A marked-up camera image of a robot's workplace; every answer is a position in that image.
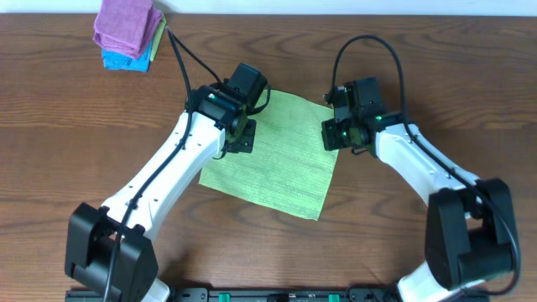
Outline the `green microfiber cloth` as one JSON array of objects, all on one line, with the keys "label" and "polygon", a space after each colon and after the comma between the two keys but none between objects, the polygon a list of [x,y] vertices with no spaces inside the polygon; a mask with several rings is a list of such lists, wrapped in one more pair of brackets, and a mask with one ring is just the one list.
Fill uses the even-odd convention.
[{"label": "green microfiber cloth", "polygon": [[272,90],[257,122],[253,151],[226,154],[201,171],[200,185],[260,206],[318,220],[336,165],[337,151],[326,151],[321,123],[328,107]]}]

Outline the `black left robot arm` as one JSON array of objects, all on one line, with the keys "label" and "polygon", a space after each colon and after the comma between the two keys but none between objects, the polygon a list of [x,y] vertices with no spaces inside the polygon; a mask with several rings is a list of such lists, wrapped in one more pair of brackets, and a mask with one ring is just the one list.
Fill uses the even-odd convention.
[{"label": "black left robot arm", "polygon": [[222,83],[201,86],[156,154],[100,207],[80,204],[70,216],[65,274],[83,285],[68,301],[171,301],[157,277],[153,243],[186,187],[218,154],[253,149],[256,103],[267,79],[240,64]]}]

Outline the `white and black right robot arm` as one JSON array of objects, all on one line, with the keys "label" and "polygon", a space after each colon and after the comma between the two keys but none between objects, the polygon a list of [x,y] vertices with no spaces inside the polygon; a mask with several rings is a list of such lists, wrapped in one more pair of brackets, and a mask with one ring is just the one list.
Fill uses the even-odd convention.
[{"label": "white and black right robot arm", "polygon": [[325,149],[365,149],[392,167],[427,206],[425,262],[397,283],[402,301],[487,298],[479,285],[519,262],[511,195],[450,161],[400,112],[388,112],[377,80],[332,88],[334,117],[321,124]]}]

